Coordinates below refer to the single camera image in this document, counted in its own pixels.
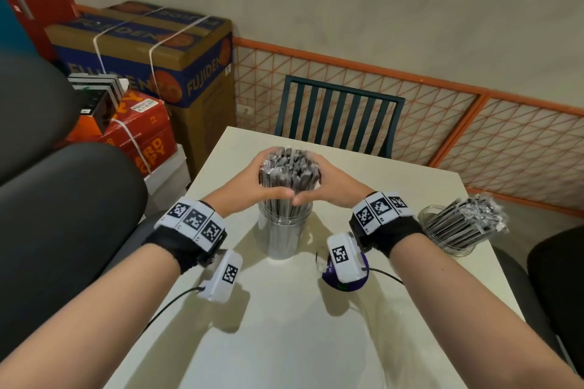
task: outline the purple round object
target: purple round object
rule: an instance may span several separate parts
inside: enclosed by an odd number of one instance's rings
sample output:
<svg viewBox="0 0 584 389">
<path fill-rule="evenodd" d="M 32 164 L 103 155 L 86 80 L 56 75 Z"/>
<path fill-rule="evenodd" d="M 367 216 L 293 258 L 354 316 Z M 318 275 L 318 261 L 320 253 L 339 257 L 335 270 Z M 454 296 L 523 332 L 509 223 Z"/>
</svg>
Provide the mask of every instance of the purple round object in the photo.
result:
<svg viewBox="0 0 584 389">
<path fill-rule="evenodd" d="M 363 257 L 363 261 L 365 262 L 365 266 L 367 267 L 367 275 L 365 275 L 361 280 L 357 280 L 356 282 L 350 283 L 341 283 L 336 276 L 335 266 L 332 264 L 331 256 L 328 256 L 328 263 L 326 265 L 326 271 L 322 273 L 322 279 L 328 284 L 330 287 L 338 289 L 339 291 L 343 292 L 353 292 L 357 289 L 361 289 L 367 279 L 369 278 L 369 262 L 367 261 L 367 257 L 365 257 L 364 253 L 361 253 L 361 257 Z"/>
</svg>

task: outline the person's left arm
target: person's left arm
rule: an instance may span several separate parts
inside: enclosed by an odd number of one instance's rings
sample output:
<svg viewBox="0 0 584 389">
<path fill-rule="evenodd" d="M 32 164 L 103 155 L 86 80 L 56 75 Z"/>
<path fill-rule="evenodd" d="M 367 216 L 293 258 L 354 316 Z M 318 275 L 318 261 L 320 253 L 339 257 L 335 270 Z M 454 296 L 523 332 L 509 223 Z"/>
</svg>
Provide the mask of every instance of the person's left arm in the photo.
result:
<svg viewBox="0 0 584 389">
<path fill-rule="evenodd" d="M 292 198 L 288 188 L 264 188 L 259 153 L 243 171 L 206 196 L 223 218 L 266 199 Z M 167 250 L 146 244 L 86 288 L 0 363 L 0 387 L 99 388 L 140 337 L 180 276 Z"/>
</svg>

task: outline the electrical outlet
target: electrical outlet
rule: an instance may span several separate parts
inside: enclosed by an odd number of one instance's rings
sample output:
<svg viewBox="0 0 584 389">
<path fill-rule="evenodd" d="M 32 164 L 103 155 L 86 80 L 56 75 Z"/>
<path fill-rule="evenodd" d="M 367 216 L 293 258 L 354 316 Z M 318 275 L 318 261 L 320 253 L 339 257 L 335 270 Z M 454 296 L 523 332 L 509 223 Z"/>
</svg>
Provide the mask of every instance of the electrical outlet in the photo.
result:
<svg viewBox="0 0 584 389">
<path fill-rule="evenodd" d="M 253 117 L 252 106 L 236 104 L 235 110 L 236 110 L 238 116 Z"/>
</svg>

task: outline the blue and brown cardboard box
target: blue and brown cardboard box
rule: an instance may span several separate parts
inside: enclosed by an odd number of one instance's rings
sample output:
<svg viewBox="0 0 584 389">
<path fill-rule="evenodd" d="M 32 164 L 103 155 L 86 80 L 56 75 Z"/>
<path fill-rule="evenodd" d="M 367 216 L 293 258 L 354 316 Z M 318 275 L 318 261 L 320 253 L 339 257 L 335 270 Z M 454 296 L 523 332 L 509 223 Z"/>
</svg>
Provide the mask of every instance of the blue and brown cardboard box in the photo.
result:
<svg viewBox="0 0 584 389">
<path fill-rule="evenodd" d="M 106 72 L 126 77 L 131 88 L 166 102 L 176 140 L 185 148 L 194 178 L 225 128 L 235 126 L 232 25 L 228 19 L 209 17 L 156 47 L 152 52 L 155 84 L 150 48 L 204 17 L 178 9 L 144 15 L 157 8 L 125 2 L 48 26 L 46 31 L 71 73 L 97 74 L 103 71 L 93 38 L 115 26 L 97 39 Z"/>
</svg>

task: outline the barcode label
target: barcode label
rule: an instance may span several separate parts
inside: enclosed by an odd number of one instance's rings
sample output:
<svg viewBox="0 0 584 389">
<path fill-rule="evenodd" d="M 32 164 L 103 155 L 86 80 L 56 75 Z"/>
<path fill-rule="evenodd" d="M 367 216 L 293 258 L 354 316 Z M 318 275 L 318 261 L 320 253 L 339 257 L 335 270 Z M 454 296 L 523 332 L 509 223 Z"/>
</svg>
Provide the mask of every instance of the barcode label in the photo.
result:
<svg viewBox="0 0 584 389">
<path fill-rule="evenodd" d="M 144 112 L 156 105 L 158 105 L 158 102 L 156 100 L 144 99 L 140 103 L 136 103 L 134 106 L 131 106 L 130 109 L 133 109 L 134 111 L 137 112 Z"/>
</svg>

